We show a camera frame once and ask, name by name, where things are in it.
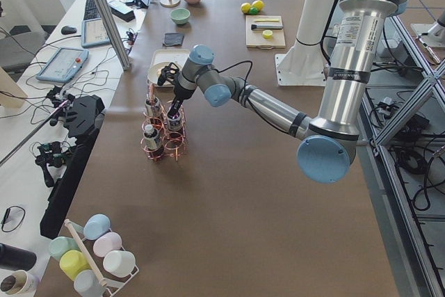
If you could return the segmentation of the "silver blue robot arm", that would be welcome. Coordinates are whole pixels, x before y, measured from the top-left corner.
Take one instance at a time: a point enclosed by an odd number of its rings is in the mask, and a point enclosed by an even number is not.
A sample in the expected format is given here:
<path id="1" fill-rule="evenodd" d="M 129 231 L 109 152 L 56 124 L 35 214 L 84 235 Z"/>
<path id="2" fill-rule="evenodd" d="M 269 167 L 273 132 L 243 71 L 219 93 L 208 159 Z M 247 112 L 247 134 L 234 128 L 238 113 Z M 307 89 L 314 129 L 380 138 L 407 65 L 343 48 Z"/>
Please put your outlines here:
<path id="1" fill-rule="evenodd" d="M 385 20 L 402 13 L 406 2 L 339 0 L 343 19 L 315 118 L 250 85 L 246 79 L 223 76 L 213 66 L 213 52 L 204 45 L 192 49 L 175 77 L 175 97 L 168 115 L 176 115 L 183 101 L 196 90 L 201 90 L 214 107 L 236 100 L 274 128 L 301 140 L 297 160 L 308 178 L 320 183 L 336 182 L 348 172 L 355 158 L 359 138 L 355 121 Z"/>

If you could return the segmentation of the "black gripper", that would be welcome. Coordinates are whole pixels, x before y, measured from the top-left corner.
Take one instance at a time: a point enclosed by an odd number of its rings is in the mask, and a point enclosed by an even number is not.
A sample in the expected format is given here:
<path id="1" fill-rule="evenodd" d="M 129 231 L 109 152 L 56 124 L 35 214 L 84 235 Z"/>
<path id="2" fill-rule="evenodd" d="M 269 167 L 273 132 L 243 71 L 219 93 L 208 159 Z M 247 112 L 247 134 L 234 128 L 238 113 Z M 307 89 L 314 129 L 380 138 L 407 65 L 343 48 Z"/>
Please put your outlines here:
<path id="1" fill-rule="evenodd" d="M 190 99 L 194 93 L 194 83 L 188 80 L 182 73 L 175 76 L 174 79 L 174 94 L 170 108 L 168 110 L 168 115 L 178 114 L 181 105 L 183 104 L 183 99 Z"/>

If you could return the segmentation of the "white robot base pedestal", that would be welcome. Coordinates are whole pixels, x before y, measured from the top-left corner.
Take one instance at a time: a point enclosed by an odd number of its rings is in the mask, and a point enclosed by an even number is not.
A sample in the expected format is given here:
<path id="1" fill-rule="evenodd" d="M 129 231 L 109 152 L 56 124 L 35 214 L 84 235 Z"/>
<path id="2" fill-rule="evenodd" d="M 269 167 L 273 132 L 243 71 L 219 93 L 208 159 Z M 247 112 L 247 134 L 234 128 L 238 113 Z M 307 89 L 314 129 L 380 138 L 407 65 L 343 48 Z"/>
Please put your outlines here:
<path id="1" fill-rule="evenodd" d="M 334 0 L 305 0 L 294 45 L 275 56 L 280 86 L 324 86 L 326 60 L 321 51 Z"/>

